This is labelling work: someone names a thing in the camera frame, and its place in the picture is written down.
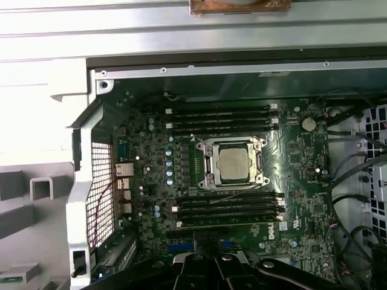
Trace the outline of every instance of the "motherboard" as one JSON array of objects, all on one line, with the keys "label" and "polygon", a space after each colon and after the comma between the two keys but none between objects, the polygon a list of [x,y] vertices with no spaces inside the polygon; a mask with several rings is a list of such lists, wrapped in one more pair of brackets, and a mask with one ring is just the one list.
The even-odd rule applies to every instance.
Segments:
[{"label": "motherboard", "polygon": [[114,132],[119,216],[137,260],[172,262],[193,233],[226,252],[272,257],[332,280],[325,109],[307,99],[132,108]]}]

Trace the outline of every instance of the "metal mesh grille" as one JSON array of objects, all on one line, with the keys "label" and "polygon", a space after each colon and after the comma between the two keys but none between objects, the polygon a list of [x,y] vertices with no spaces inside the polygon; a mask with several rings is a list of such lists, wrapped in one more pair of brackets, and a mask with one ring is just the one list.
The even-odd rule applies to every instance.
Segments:
[{"label": "metal mesh grille", "polygon": [[87,231],[90,246],[99,247],[114,231],[111,146],[92,143],[91,152],[93,184],[86,200]]}]

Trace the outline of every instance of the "black ram slot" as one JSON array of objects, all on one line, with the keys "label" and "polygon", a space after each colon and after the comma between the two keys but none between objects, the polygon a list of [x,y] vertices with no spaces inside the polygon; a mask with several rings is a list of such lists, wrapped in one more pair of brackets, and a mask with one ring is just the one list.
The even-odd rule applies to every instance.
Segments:
[{"label": "black ram slot", "polygon": [[197,106],[194,110],[189,107],[180,107],[180,108],[172,108],[172,114],[173,115],[178,115],[178,114],[184,114],[184,115],[189,115],[189,114],[205,114],[208,112],[208,114],[211,113],[234,113],[234,112],[239,112],[239,113],[248,113],[248,112],[260,112],[260,113],[266,113],[270,109],[270,106],[249,106],[249,107],[232,107],[232,108],[224,108],[220,106],[210,106],[209,103],[202,103],[201,106]]},{"label": "black ram slot", "polygon": [[219,214],[219,213],[234,213],[234,212],[252,212],[260,213],[261,211],[275,209],[275,204],[262,204],[262,205],[240,205],[240,206],[229,206],[223,208],[216,207],[197,207],[197,208],[181,208],[179,209],[178,216],[190,216],[198,214]]},{"label": "black ram slot", "polygon": [[182,217],[179,217],[179,220],[180,221],[193,220],[193,219],[214,220],[214,219],[258,217],[258,216],[266,216],[266,215],[275,216],[275,212],[273,212],[273,210],[260,211],[259,213],[233,211],[233,212],[221,213],[221,214],[209,213],[209,214],[199,214],[199,215],[192,215],[192,216],[182,216]]},{"label": "black ram slot", "polygon": [[[209,201],[209,200],[216,200],[216,199],[221,199],[221,198],[229,198],[231,196],[234,196],[235,194],[227,194],[227,195],[200,195],[200,196],[182,196],[177,198],[177,202],[184,202],[184,201]],[[283,198],[285,195],[283,193],[276,193],[276,192],[257,192],[254,190],[251,190],[251,192],[246,192],[243,195],[239,196],[240,198],[253,198],[253,197],[265,197],[265,196],[275,196],[277,198]]]},{"label": "black ram slot", "polygon": [[188,123],[188,124],[175,124],[171,131],[175,130],[187,130],[187,129],[203,129],[203,128],[219,128],[219,127],[251,127],[257,125],[269,125],[270,121],[222,121],[222,122],[208,122],[208,123]]},{"label": "black ram slot", "polygon": [[224,121],[224,120],[268,120],[272,114],[213,114],[213,115],[184,115],[172,116],[171,123],[188,123],[188,122],[204,122],[204,121]]},{"label": "black ram slot", "polygon": [[211,204],[210,201],[186,201],[186,202],[178,202],[179,207],[181,208],[195,208],[195,207],[225,207],[225,206],[239,206],[239,205],[255,205],[255,204],[266,204],[268,202],[275,203],[275,198],[271,196],[263,197],[263,198],[254,198],[254,199],[240,199],[237,201],[230,201],[229,199],[225,201],[219,201],[216,204]]},{"label": "black ram slot", "polygon": [[[167,239],[184,239],[184,238],[193,238],[194,231],[196,232],[205,232],[206,229],[190,229],[190,230],[176,230],[176,231],[167,231]],[[211,231],[214,231],[218,234],[218,237],[222,237],[224,235],[229,235],[231,233],[230,227],[212,227]]]},{"label": "black ram slot", "polygon": [[206,136],[206,135],[231,135],[231,134],[250,134],[257,132],[267,132],[271,130],[278,130],[277,125],[272,126],[260,126],[251,128],[219,128],[219,129],[202,129],[202,130],[184,130],[175,131],[173,136],[175,137],[191,137],[193,135]]}]

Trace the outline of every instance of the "screw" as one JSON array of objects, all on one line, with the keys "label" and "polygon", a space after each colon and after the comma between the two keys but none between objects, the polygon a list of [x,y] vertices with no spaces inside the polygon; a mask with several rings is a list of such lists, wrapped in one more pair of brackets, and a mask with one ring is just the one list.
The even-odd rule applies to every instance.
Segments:
[{"label": "screw", "polygon": [[274,264],[269,261],[264,262],[263,265],[265,268],[268,268],[268,269],[274,268]]},{"label": "screw", "polygon": [[231,261],[232,260],[232,256],[231,255],[223,255],[222,256],[222,260],[223,261]]},{"label": "screw", "polygon": [[155,262],[155,263],[152,265],[153,268],[160,268],[160,267],[162,267],[162,266],[164,266],[164,263],[163,263],[162,261],[157,261],[157,262]]},{"label": "screw", "polygon": [[201,256],[201,255],[194,255],[192,258],[192,260],[194,260],[194,261],[200,261],[202,259],[203,259],[203,256]]}]

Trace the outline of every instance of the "cpu socket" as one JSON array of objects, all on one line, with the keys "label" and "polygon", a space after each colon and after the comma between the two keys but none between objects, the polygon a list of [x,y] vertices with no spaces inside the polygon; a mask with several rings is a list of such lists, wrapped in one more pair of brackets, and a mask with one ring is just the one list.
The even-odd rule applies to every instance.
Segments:
[{"label": "cpu socket", "polygon": [[197,143],[203,151],[204,180],[199,187],[211,191],[246,190],[266,185],[262,171],[262,148],[267,141],[257,137],[213,138]]}]

